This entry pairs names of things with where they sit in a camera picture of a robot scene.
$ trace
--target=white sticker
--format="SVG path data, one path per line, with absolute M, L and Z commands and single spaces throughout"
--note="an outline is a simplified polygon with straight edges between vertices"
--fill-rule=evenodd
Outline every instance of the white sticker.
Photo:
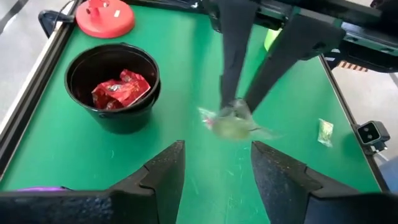
M 332 62 L 332 61 L 335 60 L 335 58 L 332 58 L 332 57 L 325 57 L 325 59 L 328 60 L 328 61 L 330 61 L 330 62 Z
M 120 15 L 120 10 L 116 10 L 116 12 L 114 12 L 113 16 L 117 18 L 117 17 L 119 17 L 119 15 Z

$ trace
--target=red round lid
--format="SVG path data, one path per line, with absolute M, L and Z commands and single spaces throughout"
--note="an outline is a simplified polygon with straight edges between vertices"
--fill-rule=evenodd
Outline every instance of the red round lid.
M 127 34 L 135 25 L 130 6 L 120 0 L 88 0 L 76 10 L 76 21 L 87 35 L 115 38 Z

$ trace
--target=purple object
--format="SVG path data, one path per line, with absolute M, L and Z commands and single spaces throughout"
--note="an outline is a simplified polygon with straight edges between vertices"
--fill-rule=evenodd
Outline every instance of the purple object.
M 63 190 L 69 190 L 66 187 L 29 187 L 25 189 L 19 189 L 17 191 L 19 192 L 27 192 L 27 191 L 63 191 Z

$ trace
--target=clear plastic bag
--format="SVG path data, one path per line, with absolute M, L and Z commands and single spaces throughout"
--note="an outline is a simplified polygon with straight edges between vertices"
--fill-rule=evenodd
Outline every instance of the clear plastic bag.
M 219 113 L 204 108 L 198 108 L 198 110 L 206 127 L 221 138 L 238 140 L 250 136 L 261 139 L 280 137 L 273 131 L 256 124 L 246 102 L 241 99 L 234 100 Z

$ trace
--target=black bucket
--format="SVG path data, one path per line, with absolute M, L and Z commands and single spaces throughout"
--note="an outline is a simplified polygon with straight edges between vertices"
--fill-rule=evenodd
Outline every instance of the black bucket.
M 95 108 L 91 92 L 102 82 L 119 80 L 123 69 L 141 74 L 150 85 L 150 90 L 125 108 Z M 100 45 L 84 51 L 72 61 L 65 75 L 65 88 L 70 97 L 108 131 L 133 133 L 148 123 L 150 111 L 159 97 L 159 68 L 148 53 L 137 47 L 125 43 Z

